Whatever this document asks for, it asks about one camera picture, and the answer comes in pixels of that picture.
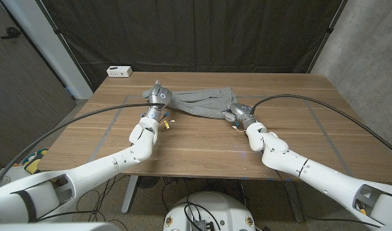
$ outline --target yellow object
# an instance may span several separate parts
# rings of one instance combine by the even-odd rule
[[[167,121],[164,121],[163,123],[164,123],[164,125],[166,126],[167,129],[170,128],[169,123]]]
[[[37,169],[37,164],[39,163],[39,161],[40,161],[40,159],[36,159],[34,161],[31,161],[26,167],[24,167],[24,170],[26,170],[30,174],[39,173],[40,170]]]

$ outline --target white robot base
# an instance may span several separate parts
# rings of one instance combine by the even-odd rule
[[[186,213],[200,229],[191,224]],[[254,231],[255,225],[251,212],[242,203],[220,192],[205,191],[196,192],[177,202],[167,213],[163,230]]]

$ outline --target doorframe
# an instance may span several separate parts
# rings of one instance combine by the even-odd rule
[[[36,0],[0,0],[13,21],[28,36],[67,89],[76,99],[89,99],[93,95],[89,80],[85,79],[65,46],[54,32]]]

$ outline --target door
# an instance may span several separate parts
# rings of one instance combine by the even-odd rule
[[[76,105],[24,35],[1,38],[9,27],[0,5],[0,168]]]

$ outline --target screw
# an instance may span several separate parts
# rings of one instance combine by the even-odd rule
[[[254,224],[253,218],[250,216],[246,216],[246,223],[248,226],[252,226]]]
[[[166,225],[170,226],[171,224],[173,224],[173,218],[169,216],[168,218],[166,218]]]

